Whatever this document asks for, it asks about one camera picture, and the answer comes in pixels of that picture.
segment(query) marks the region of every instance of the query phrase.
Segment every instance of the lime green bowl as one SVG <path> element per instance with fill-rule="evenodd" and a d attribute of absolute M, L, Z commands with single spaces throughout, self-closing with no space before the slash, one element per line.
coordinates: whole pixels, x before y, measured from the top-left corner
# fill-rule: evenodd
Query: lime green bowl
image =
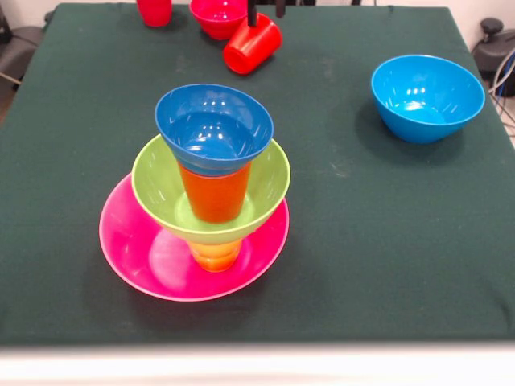
<path fill-rule="evenodd" d="M 272 140 L 252 161 L 239 216 L 227 223 L 212 224 L 193 214 L 179 165 L 161 135 L 143 147 L 132 169 L 132 188 L 143 210 L 176 236 L 205 245 L 230 243 L 254 232 L 272 216 L 289 186 L 288 158 Z"/>

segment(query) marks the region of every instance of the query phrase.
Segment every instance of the red cup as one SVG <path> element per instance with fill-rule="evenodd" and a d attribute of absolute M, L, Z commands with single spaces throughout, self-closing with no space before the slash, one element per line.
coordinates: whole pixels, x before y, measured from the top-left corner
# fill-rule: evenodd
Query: red cup
<path fill-rule="evenodd" d="M 255 27 L 244 20 L 224 48 L 224 61 L 235 73 L 250 74 L 281 47 L 281 30 L 268 16 L 257 14 Z"/>
<path fill-rule="evenodd" d="M 136 0 L 139 14 L 149 27 L 164 27 L 171 19 L 171 0 Z"/>

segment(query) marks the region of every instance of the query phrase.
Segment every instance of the magenta plate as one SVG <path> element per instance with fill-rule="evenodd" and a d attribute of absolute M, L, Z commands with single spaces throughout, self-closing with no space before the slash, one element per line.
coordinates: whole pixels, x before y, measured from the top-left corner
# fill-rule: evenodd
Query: magenta plate
<path fill-rule="evenodd" d="M 243 239 L 234 265 L 210 273 L 193 260 L 184 240 L 141 209 L 128 174 L 105 202 L 99 234 L 109 265 L 135 289 L 161 299 L 200 302 L 229 295 L 260 277 L 279 256 L 289 226 L 284 199 L 256 232 Z"/>

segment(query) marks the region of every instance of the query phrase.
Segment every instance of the dark blue bowl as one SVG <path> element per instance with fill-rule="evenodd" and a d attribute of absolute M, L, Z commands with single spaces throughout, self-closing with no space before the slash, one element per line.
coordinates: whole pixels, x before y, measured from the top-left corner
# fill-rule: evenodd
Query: dark blue bowl
<path fill-rule="evenodd" d="M 174 156 L 199 175 L 228 175 L 270 143 L 274 123 L 251 96 L 217 84 L 171 90 L 155 107 L 155 122 Z"/>

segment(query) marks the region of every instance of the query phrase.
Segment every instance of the orange cup base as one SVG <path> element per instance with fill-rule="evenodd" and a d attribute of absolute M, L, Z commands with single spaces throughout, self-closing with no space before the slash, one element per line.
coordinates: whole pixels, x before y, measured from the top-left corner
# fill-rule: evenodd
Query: orange cup base
<path fill-rule="evenodd" d="M 220 245 L 187 244 L 200 267 L 214 273 L 231 268 L 241 249 L 241 239 Z"/>

